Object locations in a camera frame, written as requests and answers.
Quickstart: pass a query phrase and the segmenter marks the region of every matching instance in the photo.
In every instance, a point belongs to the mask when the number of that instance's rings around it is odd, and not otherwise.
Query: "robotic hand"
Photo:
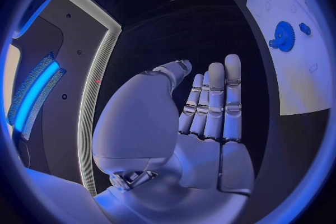
[[[94,160],[122,192],[175,170],[179,188],[251,193],[253,167],[239,143],[239,57],[228,55],[225,67],[213,63],[195,76],[179,119],[171,94],[191,69],[183,60],[142,72],[107,103],[94,132]]]

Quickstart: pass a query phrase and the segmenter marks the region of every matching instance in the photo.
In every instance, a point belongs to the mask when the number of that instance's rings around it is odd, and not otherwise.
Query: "blue led light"
[[[26,120],[27,114],[36,99],[39,95],[40,91],[47,83],[47,81],[52,77],[52,75],[57,71],[59,65],[57,62],[53,62],[42,74],[41,76],[35,81],[35,83],[29,89],[27,95],[22,102],[20,109],[16,115],[15,119],[15,128],[21,132],[22,127],[24,126],[24,122]]]

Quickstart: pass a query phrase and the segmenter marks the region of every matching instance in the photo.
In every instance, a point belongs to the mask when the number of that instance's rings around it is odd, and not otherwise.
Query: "gear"
[[[288,22],[281,21],[276,27],[274,40],[269,41],[269,46],[279,49],[282,52],[289,52],[294,47],[295,33],[294,29]]]

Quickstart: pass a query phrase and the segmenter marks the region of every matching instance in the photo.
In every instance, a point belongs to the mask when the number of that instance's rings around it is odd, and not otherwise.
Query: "blue gear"
[[[274,40],[269,41],[269,46],[282,52],[289,52],[294,47],[295,33],[293,27],[285,21],[278,23],[274,33]]]

